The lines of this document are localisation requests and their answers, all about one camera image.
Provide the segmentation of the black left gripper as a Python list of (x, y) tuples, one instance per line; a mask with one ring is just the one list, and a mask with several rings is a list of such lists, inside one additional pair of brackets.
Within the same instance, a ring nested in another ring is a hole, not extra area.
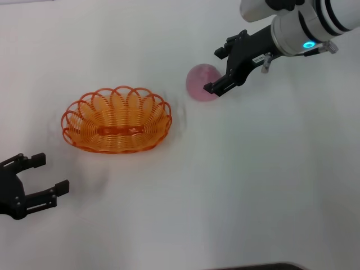
[(44, 165), (44, 153), (31, 158), (20, 153), (1, 162), (1, 214), (20, 220), (26, 215), (56, 207), (57, 198), (69, 193), (69, 180), (64, 180), (47, 190), (25, 195), (23, 183), (16, 173)]

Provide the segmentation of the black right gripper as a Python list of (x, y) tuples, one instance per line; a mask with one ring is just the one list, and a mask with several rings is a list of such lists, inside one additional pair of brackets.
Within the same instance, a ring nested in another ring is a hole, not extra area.
[(267, 54), (275, 56), (275, 43), (270, 26), (252, 35), (243, 30), (227, 38), (225, 44), (214, 51), (214, 55), (219, 59), (228, 57), (226, 74), (213, 83), (205, 84), (203, 89), (220, 97), (236, 86), (243, 85), (249, 74), (264, 62), (255, 62), (255, 59)]

